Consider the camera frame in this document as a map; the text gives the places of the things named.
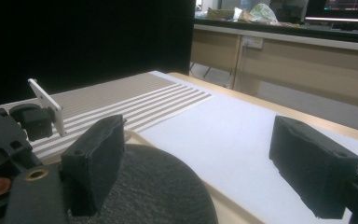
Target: plastic bag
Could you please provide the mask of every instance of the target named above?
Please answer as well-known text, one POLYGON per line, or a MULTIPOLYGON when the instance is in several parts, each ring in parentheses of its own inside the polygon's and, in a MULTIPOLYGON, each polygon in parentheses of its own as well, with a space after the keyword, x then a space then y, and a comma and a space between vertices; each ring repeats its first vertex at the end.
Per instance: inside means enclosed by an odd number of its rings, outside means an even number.
POLYGON ((266 4, 258 4, 250 12, 252 22, 260 22, 271 25, 279 25, 275 13, 266 4))

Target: black textured disc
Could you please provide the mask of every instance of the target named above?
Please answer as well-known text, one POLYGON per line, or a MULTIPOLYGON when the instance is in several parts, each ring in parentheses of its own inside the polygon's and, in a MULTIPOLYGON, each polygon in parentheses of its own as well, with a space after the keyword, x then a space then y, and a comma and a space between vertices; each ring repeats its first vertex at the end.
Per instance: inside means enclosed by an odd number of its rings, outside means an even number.
POLYGON ((127 145, 101 214, 69 218, 70 223, 218 223, 211 196, 186 164, 162 150, 137 145, 127 145))

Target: wall socket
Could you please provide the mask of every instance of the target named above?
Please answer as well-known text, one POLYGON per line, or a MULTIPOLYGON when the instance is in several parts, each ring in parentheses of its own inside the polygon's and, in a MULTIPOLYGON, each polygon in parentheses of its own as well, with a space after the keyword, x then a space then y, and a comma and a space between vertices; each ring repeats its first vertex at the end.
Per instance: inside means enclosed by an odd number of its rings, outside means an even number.
POLYGON ((262 49, 263 38, 244 35, 242 37, 242 44, 247 48, 262 49))

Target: monitor screen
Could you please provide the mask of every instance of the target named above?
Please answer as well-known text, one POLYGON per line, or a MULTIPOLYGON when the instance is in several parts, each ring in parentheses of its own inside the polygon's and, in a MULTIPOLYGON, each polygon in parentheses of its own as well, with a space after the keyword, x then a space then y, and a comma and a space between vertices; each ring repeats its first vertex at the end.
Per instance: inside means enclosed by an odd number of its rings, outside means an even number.
POLYGON ((310 0, 305 20, 358 23, 358 0, 310 0))

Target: computer monitor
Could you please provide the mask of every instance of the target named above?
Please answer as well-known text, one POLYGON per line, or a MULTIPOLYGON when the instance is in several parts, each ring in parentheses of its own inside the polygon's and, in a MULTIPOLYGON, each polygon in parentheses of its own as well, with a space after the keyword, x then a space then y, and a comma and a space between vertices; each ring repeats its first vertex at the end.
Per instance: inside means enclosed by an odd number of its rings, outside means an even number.
POLYGON ((305 21, 328 22, 342 30, 358 30, 358 0, 309 0, 305 21))

